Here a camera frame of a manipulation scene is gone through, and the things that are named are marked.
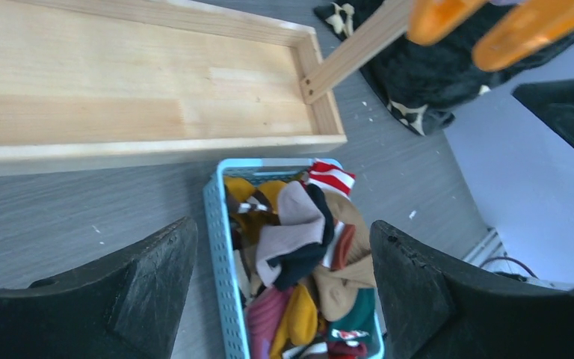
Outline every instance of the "wooden board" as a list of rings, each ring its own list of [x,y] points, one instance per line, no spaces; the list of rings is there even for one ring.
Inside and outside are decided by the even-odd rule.
[[[0,175],[344,142],[308,27],[192,1],[0,0]]]

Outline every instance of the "light blue basket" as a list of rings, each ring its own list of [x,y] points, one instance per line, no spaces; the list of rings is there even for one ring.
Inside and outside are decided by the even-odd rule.
[[[333,159],[324,161],[342,167]],[[217,172],[203,189],[226,358],[249,359],[250,348],[238,292],[223,176],[243,177],[252,184],[259,185],[270,180],[290,180],[312,164],[313,159],[226,159],[218,165]],[[375,334],[373,343],[368,347],[367,358],[383,358],[384,345],[377,314]]]

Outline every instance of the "orange plastic clip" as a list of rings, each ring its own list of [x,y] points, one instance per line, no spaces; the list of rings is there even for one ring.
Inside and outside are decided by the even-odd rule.
[[[530,0],[481,38],[472,58],[482,70],[501,70],[573,30],[574,0]]]
[[[415,0],[408,24],[408,40],[423,46],[432,45],[451,33],[486,2],[487,0]]]

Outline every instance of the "black cable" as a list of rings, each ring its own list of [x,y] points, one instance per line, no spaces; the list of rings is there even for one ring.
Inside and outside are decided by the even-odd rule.
[[[521,266],[522,269],[525,269],[527,271],[527,273],[529,273],[529,275],[531,275],[532,277],[534,277],[536,279],[539,279],[538,276],[534,274],[534,271],[530,270],[529,267],[527,267],[523,262],[520,262],[519,260],[516,260],[512,257],[490,257],[490,258],[487,258],[486,260],[484,260],[478,268],[483,268],[485,265],[487,265],[487,263],[491,263],[495,260],[508,260],[510,262],[514,262],[517,265]]]

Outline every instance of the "gray floor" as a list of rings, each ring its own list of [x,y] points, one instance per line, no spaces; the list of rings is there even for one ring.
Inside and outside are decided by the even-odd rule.
[[[312,25],[325,56],[339,44],[311,12],[319,0],[207,2]],[[353,199],[365,220],[383,219],[462,257],[487,229],[445,137],[411,134],[392,120],[359,74],[335,93],[349,142],[328,156],[358,175]],[[189,215],[199,224],[200,248],[173,357],[187,358],[185,352],[222,358],[201,198],[215,165],[0,177],[0,288],[24,288]]]

